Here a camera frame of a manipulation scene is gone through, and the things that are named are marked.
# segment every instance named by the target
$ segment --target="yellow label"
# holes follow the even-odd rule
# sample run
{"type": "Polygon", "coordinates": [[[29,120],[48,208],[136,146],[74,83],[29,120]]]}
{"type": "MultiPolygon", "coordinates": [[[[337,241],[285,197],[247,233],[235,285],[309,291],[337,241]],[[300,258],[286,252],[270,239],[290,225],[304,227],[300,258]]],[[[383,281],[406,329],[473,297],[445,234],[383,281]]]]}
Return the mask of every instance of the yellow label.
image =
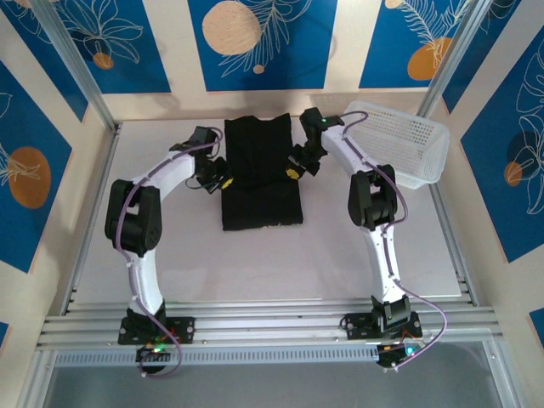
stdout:
{"type": "Polygon", "coordinates": [[[235,181],[234,178],[229,178],[227,181],[224,182],[224,184],[221,186],[221,190],[224,190],[226,189],[227,187],[229,187],[232,182],[235,181]]]}
{"type": "Polygon", "coordinates": [[[286,173],[287,173],[287,176],[289,176],[291,179],[293,180],[298,180],[300,179],[300,174],[297,173],[296,170],[293,170],[292,168],[288,168],[286,170],[286,173]]]}

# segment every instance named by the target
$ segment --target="white robotic arm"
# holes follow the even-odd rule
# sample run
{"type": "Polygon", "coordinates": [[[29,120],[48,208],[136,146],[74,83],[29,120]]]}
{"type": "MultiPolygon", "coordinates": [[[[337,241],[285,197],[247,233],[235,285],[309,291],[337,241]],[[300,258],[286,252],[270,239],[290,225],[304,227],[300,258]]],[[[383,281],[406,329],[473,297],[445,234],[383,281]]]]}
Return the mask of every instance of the white robotic arm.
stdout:
{"type": "MultiPolygon", "coordinates": [[[[394,227],[390,223],[394,220],[397,201],[394,190],[379,175],[387,171],[394,180],[394,170],[390,166],[379,166],[348,135],[344,135],[343,121],[338,116],[323,118],[316,108],[312,108],[301,115],[301,123],[308,142],[304,147],[295,146],[289,157],[287,174],[291,177],[294,174],[294,178],[304,172],[315,175],[319,170],[319,159],[330,153],[351,178],[348,210],[354,224],[360,226],[369,249],[374,305],[372,313],[363,319],[366,337],[357,338],[395,337],[399,327],[413,320],[415,312],[410,311],[407,296],[394,283],[400,276],[394,253],[394,227]]],[[[154,315],[157,320],[166,321],[155,262],[155,248],[162,232],[161,201],[177,185],[193,176],[210,193],[228,186],[232,180],[224,159],[212,161],[209,156],[211,150],[198,150],[198,145],[209,146],[216,137],[211,129],[197,127],[188,142],[171,148],[161,164],[149,173],[131,181],[117,180],[111,187],[105,234],[119,249],[117,225],[121,218],[124,220],[121,248],[129,259],[134,298],[122,329],[127,327],[136,333],[134,338],[138,338],[137,342],[157,334],[146,316],[154,315]],[[130,207],[138,205],[138,212],[126,213],[129,191],[136,188],[138,193],[130,207]]]]}
{"type": "MultiPolygon", "coordinates": [[[[365,163],[368,162],[374,167],[378,164],[349,135],[343,135],[343,129],[344,127],[340,125],[327,129],[321,136],[323,149],[338,160],[349,177],[358,172],[371,172],[372,168],[365,163]]],[[[400,279],[394,253],[394,226],[390,226],[387,230],[386,227],[386,224],[382,224],[376,226],[374,230],[365,226],[361,226],[360,229],[370,255],[372,295],[379,303],[394,303],[402,299],[405,293],[393,282],[393,279],[400,279]],[[384,240],[388,241],[387,248],[383,245],[384,240]],[[392,275],[389,273],[386,251],[391,262],[392,275]]]]}
{"type": "MultiPolygon", "coordinates": [[[[167,164],[162,167],[154,176],[147,179],[149,172],[134,178],[133,184],[137,184],[140,180],[146,179],[142,187],[155,187],[160,192],[161,202],[186,179],[190,179],[195,175],[195,158],[190,155],[185,155],[172,161],[172,158],[179,154],[178,151],[171,151],[167,154],[162,162],[167,164]]],[[[143,257],[137,253],[127,251],[128,256],[133,264],[133,281],[135,291],[139,294],[139,300],[144,305],[146,310],[152,315],[161,307],[164,299],[159,289],[159,282],[156,276],[156,249],[147,251],[143,257]]],[[[145,312],[140,308],[139,303],[133,299],[129,308],[140,315],[145,315],[145,312]]]]}

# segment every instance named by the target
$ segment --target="wire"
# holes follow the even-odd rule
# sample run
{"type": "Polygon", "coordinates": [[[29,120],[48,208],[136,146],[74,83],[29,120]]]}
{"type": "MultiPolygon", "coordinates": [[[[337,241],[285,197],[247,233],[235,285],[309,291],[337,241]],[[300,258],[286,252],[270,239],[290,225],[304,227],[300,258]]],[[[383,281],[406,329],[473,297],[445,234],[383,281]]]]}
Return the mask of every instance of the wire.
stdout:
{"type": "MultiPolygon", "coordinates": [[[[125,222],[125,217],[128,213],[128,205],[130,204],[130,201],[132,201],[134,195],[136,194],[136,191],[144,185],[146,182],[148,182],[155,174],[157,174],[162,168],[164,168],[167,164],[174,162],[175,160],[179,159],[181,156],[185,156],[189,154],[192,151],[206,149],[208,147],[213,147],[214,145],[218,145],[221,143],[221,140],[223,139],[223,131],[219,129],[218,127],[209,127],[214,132],[218,134],[218,138],[214,140],[212,143],[208,144],[202,144],[200,146],[190,147],[187,150],[181,151],[178,154],[170,157],[169,159],[166,159],[165,161],[159,163],[155,168],[153,168],[147,176],[144,176],[138,183],[134,185],[134,187],[128,192],[127,198],[125,199],[125,202],[122,205],[121,213],[119,214],[119,221],[117,223],[116,228],[116,250],[127,260],[127,266],[128,266],[128,281],[130,283],[130,289],[133,294],[133,299],[135,300],[136,304],[144,311],[145,315],[153,322],[155,325],[159,327],[167,336],[170,338],[172,343],[176,346],[176,349],[179,353],[179,360],[178,364],[173,368],[173,370],[164,373],[164,374],[158,374],[153,376],[147,376],[149,378],[164,378],[164,377],[170,377],[180,366],[181,366],[181,360],[183,357],[183,350],[181,349],[181,344],[179,343],[178,339],[145,307],[142,300],[140,299],[138,289],[136,288],[135,284],[135,275],[136,270],[134,269],[132,260],[130,259],[130,256],[127,254],[127,252],[122,249],[121,246],[121,232],[122,232],[122,225],[125,222]]],[[[139,369],[142,372],[142,376],[146,376],[147,373],[143,370],[143,366],[141,364],[139,365],[139,369]]]]}
{"type": "Polygon", "coordinates": [[[356,121],[351,122],[349,125],[344,127],[343,132],[342,132],[342,137],[343,138],[345,138],[346,134],[348,133],[348,130],[352,126],[358,125],[359,123],[362,123],[366,119],[368,119],[368,112],[365,112],[364,110],[352,110],[350,112],[346,112],[346,113],[343,113],[342,115],[340,115],[340,117],[346,117],[346,116],[349,116],[349,115],[355,115],[357,113],[363,115],[363,117],[361,117],[360,119],[357,119],[356,121]]]}
{"type": "Polygon", "coordinates": [[[378,173],[380,176],[382,176],[385,181],[391,186],[391,188],[394,190],[394,192],[397,194],[397,196],[399,197],[400,199],[400,202],[402,204],[402,209],[403,209],[403,216],[401,218],[398,218],[398,219],[395,219],[394,221],[392,221],[391,223],[387,224],[385,226],[385,228],[383,229],[383,232],[382,232],[382,238],[383,238],[383,249],[385,251],[385,259],[386,259],[386,263],[387,263],[387,266],[388,266],[388,271],[389,271],[389,277],[393,278],[393,282],[394,284],[402,291],[404,292],[405,294],[407,295],[410,295],[416,299],[419,299],[421,302],[425,303],[426,305],[432,307],[433,309],[435,309],[436,311],[438,311],[440,313],[440,315],[442,316],[442,319],[444,320],[444,324],[442,325],[442,329],[440,329],[439,333],[429,342],[427,343],[426,345],[424,345],[422,348],[420,348],[416,353],[414,353],[410,358],[404,360],[402,363],[398,364],[396,367],[394,368],[389,368],[388,370],[395,370],[397,371],[400,367],[404,366],[405,364],[409,363],[410,361],[412,361],[413,359],[415,359],[416,357],[418,357],[419,355],[423,354],[424,352],[426,352],[428,349],[431,348],[431,346],[433,346],[436,342],[438,342],[440,340],[440,338],[444,335],[444,332],[446,330],[446,328],[448,327],[448,319],[444,313],[444,310],[442,310],[440,308],[440,306],[438,306],[437,304],[435,303],[432,303],[430,301],[428,301],[427,299],[425,299],[424,297],[421,297],[419,295],[416,295],[414,292],[411,292],[409,291],[408,289],[406,289],[405,287],[403,287],[401,284],[400,284],[400,280],[395,278],[394,277],[394,272],[393,272],[393,266],[391,264],[391,257],[389,256],[389,250],[388,250],[388,239],[387,239],[387,231],[389,228],[391,228],[392,226],[396,225],[396,224],[400,224],[400,223],[403,223],[405,222],[407,219],[408,219],[408,206],[406,205],[406,200],[404,198],[404,196],[402,195],[402,193],[400,192],[399,190],[399,187],[397,187],[397,185],[395,184],[395,182],[383,171],[381,170],[379,167],[373,165],[372,163],[369,163],[360,153],[360,151],[357,149],[356,146],[354,146],[354,144],[351,142],[350,139],[346,138],[346,134],[347,134],[347,131],[349,130],[349,128],[351,128],[352,126],[354,125],[357,125],[359,123],[362,123],[364,122],[366,119],[368,119],[368,113],[367,112],[364,112],[363,110],[354,110],[354,111],[351,111],[351,112],[347,112],[347,113],[344,113],[343,115],[341,115],[340,117],[344,117],[344,116],[347,116],[347,115],[353,115],[355,113],[360,113],[362,114],[364,117],[356,120],[356,121],[353,121],[352,123],[350,123],[348,126],[346,126],[343,130],[343,133],[342,133],[342,136],[343,136],[343,140],[346,142],[346,144],[349,146],[349,148],[361,159],[362,163],[368,167],[370,167],[372,170],[374,170],[376,173],[378,173]]]}
{"type": "Polygon", "coordinates": [[[211,155],[208,155],[207,156],[208,159],[215,159],[218,156],[220,150],[221,150],[221,141],[219,141],[218,143],[218,150],[215,153],[212,152],[211,155]]]}
{"type": "Polygon", "coordinates": [[[189,190],[202,190],[202,189],[205,189],[206,187],[209,187],[209,186],[215,184],[215,181],[211,181],[210,183],[204,184],[204,185],[190,186],[190,185],[188,184],[188,181],[189,181],[189,180],[194,180],[194,179],[195,179],[195,177],[193,176],[193,177],[187,178],[187,179],[185,180],[185,187],[187,187],[189,190]]]}

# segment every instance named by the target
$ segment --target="white floor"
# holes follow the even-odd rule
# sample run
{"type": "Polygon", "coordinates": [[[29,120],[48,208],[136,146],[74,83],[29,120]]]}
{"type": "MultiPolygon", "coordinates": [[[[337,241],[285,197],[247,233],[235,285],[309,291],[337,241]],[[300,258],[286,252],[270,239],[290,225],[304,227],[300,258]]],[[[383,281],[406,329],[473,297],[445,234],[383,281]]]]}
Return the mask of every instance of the white floor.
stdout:
{"type": "MultiPolygon", "coordinates": [[[[293,118],[293,141],[304,141],[293,118]]],[[[109,190],[115,179],[151,169],[196,125],[223,121],[125,122],[110,170],[87,260],[73,299],[111,303],[130,298],[123,259],[104,236],[109,190]]],[[[332,157],[315,178],[300,181],[304,223],[223,232],[221,196],[179,186],[163,202],[157,270],[167,301],[246,301],[368,298],[371,273],[360,230],[349,220],[349,178],[332,157]]],[[[401,279],[423,296],[459,296],[459,286],[427,187],[402,189],[409,220],[395,231],[401,279]]]]}

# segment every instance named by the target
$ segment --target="black bracket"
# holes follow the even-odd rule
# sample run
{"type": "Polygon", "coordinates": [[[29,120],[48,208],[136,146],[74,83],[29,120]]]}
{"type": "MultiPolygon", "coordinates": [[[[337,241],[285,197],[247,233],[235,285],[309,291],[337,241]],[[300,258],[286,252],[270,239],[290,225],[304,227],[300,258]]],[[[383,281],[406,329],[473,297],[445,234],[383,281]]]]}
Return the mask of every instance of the black bracket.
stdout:
{"type": "MultiPolygon", "coordinates": [[[[218,135],[209,127],[197,126],[190,138],[177,143],[170,148],[170,151],[184,151],[200,145],[209,145],[217,139],[218,135]]],[[[210,155],[213,147],[191,151],[189,154],[195,158],[196,181],[209,194],[216,189],[225,189],[233,181],[230,174],[230,167],[223,157],[212,160],[210,155]]]]}
{"type": "Polygon", "coordinates": [[[393,340],[408,336],[410,338],[422,338],[423,331],[419,316],[416,312],[410,313],[410,319],[406,322],[382,331],[376,322],[373,313],[349,313],[346,314],[340,326],[348,333],[348,340],[393,340]]]}
{"type": "Polygon", "coordinates": [[[410,300],[406,295],[393,303],[380,303],[373,296],[371,299],[374,321],[379,325],[382,332],[388,332],[407,323],[411,317],[410,300]]]}
{"type": "MultiPolygon", "coordinates": [[[[182,344],[192,344],[195,336],[194,317],[166,317],[164,303],[155,314],[158,319],[182,344]]],[[[170,337],[145,315],[127,309],[127,317],[121,321],[117,342],[121,345],[172,344],[170,337]]]]}
{"type": "MultiPolygon", "coordinates": [[[[390,165],[378,166],[393,182],[394,169],[390,165]]],[[[397,213],[397,194],[394,188],[378,172],[357,172],[351,176],[348,196],[348,212],[351,221],[373,231],[378,225],[394,221],[397,213]],[[378,191],[371,192],[371,187],[378,191]]]]}
{"type": "Polygon", "coordinates": [[[286,171],[294,179],[299,179],[306,172],[312,176],[319,172],[319,160],[327,155],[321,143],[321,135],[332,126],[344,124],[340,116],[323,117],[317,108],[305,110],[300,116],[300,122],[308,140],[304,146],[296,144],[289,155],[286,171]]]}
{"type": "MultiPolygon", "coordinates": [[[[105,217],[105,236],[116,248],[116,232],[119,216],[128,194],[134,184],[126,180],[116,180],[111,185],[110,201],[105,217]]],[[[127,212],[121,230],[121,247],[143,257],[155,248],[162,235],[161,192],[152,186],[140,187],[129,207],[138,204],[138,213],[127,212]]]]}
{"type": "Polygon", "coordinates": [[[402,361],[406,360],[410,356],[408,350],[414,350],[412,346],[401,345],[390,345],[390,346],[377,346],[377,352],[379,360],[377,364],[383,368],[394,368],[402,361]]]}

